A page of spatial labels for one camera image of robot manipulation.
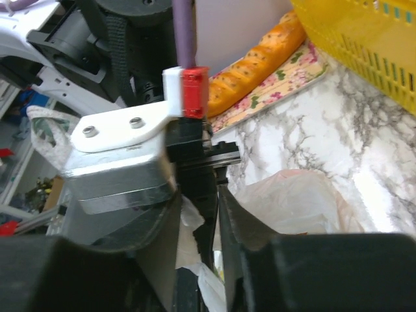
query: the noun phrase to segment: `white robot part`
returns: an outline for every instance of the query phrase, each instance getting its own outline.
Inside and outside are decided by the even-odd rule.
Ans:
[[[164,71],[166,101],[84,116],[74,129],[71,142],[85,153],[134,146],[161,132],[172,119],[183,115],[181,68]]]
[[[114,111],[125,107],[120,97],[116,103],[107,101],[73,83],[54,68],[43,67],[38,76],[43,82],[40,86],[32,85],[33,90],[56,99],[81,116]]]
[[[32,30],[39,30],[53,14],[60,13],[62,7],[55,0],[39,0],[25,10],[0,12],[0,57],[9,55],[32,60],[48,67],[53,65],[27,42]]]

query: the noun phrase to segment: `floral cloth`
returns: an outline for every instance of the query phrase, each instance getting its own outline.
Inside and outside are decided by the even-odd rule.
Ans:
[[[235,125],[294,94],[324,75],[327,69],[328,63],[319,56],[315,46],[310,41],[304,42],[289,60],[244,99],[221,115],[211,118],[214,132]]]

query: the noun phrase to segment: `bread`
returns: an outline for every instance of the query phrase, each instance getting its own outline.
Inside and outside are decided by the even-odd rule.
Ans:
[[[209,85],[207,116],[228,110],[281,66],[306,39],[294,11],[286,13],[245,57],[216,76]]]

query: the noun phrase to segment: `plastic bag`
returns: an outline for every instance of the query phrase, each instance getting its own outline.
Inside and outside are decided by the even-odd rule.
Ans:
[[[236,193],[239,203],[282,234],[361,233],[363,227],[321,172],[282,170]],[[221,250],[217,223],[214,250]]]
[[[33,147],[60,171],[71,153],[70,135],[79,118],[36,105],[27,108],[27,116],[32,121]]]
[[[181,223],[177,240],[176,268],[201,262],[193,231],[198,229],[205,220],[192,202],[182,196]]]
[[[198,286],[210,312],[226,312],[224,284],[205,264],[201,263],[201,256],[192,233],[204,222],[205,220],[192,202],[182,196],[176,268],[185,267],[198,276]]]

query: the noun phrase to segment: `red object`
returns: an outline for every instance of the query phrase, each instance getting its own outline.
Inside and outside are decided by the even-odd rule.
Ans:
[[[0,148],[0,158],[6,158],[11,155],[14,155],[14,153],[8,148]]]
[[[193,67],[182,71],[183,116],[202,119],[208,106],[208,67]]]
[[[18,226],[17,221],[9,221],[0,226],[0,236],[12,236]]]

